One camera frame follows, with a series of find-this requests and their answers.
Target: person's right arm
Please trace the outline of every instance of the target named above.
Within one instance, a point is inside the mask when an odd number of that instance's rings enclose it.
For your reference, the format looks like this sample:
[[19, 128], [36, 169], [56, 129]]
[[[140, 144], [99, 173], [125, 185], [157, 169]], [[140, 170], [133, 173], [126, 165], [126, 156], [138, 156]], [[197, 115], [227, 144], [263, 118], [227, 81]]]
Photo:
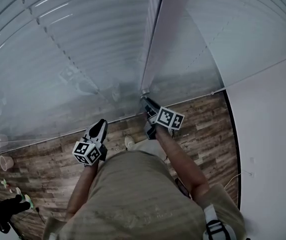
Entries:
[[156, 139], [165, 151], [177, 175], [192, 196], [197, 200], [209, 190], [208, 181], [197, 164], [168, 134], [168, 130], [156, 125]]

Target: shirt sleeve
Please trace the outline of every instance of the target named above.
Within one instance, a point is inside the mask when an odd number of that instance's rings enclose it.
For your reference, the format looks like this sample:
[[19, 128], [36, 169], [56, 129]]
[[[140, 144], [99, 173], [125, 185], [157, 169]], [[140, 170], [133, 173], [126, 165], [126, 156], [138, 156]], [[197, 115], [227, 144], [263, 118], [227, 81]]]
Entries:
[[198, 200], [197, 204], [202, 209], [213, 205], [218, 219], [232, 227], [237, 239], [246, 239], [244, 218], [222, 185], [219, 184], [211, 187], [210, 190]]
[[59, 231], [66, 224], [66, 222], [62, 222], [55, 218], [49, 217], [45, 224], [45, 229], [43, 232], [42, 240], [54, 240], [56, 239]]

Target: forearm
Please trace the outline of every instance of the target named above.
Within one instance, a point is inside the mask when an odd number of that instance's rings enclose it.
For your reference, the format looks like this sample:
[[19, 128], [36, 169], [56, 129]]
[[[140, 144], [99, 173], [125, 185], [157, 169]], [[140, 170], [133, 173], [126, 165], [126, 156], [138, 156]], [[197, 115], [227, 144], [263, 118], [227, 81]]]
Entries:
[[193, 200], [197, 200], [209, 189], [208, 181], [195, 164], [195, 162], [183, 151], [183, 149], [171, 138], [167, 129], [156, 126], [156, 139], [165, 151], [171, 165], [177, 175], [191, 193]]
[[97, 174], [98, 162], [92, 166], [84, 168], [75, 188], [69, 199], [66, 211], [66, 220], [72, 218], [76, 212], [86, 203], [88, 199], [89, 188]]

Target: white cable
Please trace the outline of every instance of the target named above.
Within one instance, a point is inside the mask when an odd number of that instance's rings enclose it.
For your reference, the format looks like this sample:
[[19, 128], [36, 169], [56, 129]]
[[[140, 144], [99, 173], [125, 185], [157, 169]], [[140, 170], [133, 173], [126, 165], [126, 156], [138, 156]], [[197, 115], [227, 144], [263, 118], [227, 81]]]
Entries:
[[232, 177], [231, 180], [225, 185], [224, 189], [228, 186], [228, 184], [229, 184], [234, 178], [236, 178], [237, 176], [239, 176], [239, 175], [241, 175], [241, 174], [244, 174], [244, 173], [247, 173], [247, 174], [249, 174], [250, 176], [252, 175], [252, 174], [251, 174], [250, 172], [248, 172], [248, 171], [243, 171], [243, 172], [237, 174], [236, 176]]

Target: wooden floor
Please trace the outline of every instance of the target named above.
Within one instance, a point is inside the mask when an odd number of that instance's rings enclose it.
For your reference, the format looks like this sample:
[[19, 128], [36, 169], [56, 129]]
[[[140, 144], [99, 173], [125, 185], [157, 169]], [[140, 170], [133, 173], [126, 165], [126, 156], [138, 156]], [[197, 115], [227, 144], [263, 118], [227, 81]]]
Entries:
[[[238, 173], [236, 146], [226, 102], [222, 93], [177, 104], [171, 109], [185, 115], [185, 120], [175, 140], [201, 167], [211, 185], [223, 185]], [[125, 150], [124, 137], [145, 139], [143, 116], [111, 123], [105, 145], [108, 157]], [[10, 151], [3, 156], [14, 159], [14, 167], [4, 172], [0, 169], [0, 181], [6, 179], [15, 192], [19, 187], [39, 207], [43, 220], [49, 216], [62, 219], [74, 186], [82, 172], [71, 154], [83, 132], [49, 140], [43, 143]], [[171, 174], [175, 171], [168, 164]], [[238, 182], [234, 179], [227, 192], [237, 203]], [[14, 197], [0, 184], [0, 200]], [[22, 212], [12, 217], [12, 222], [25, 239], [40, 239], [44, 224], [34, 211]]]

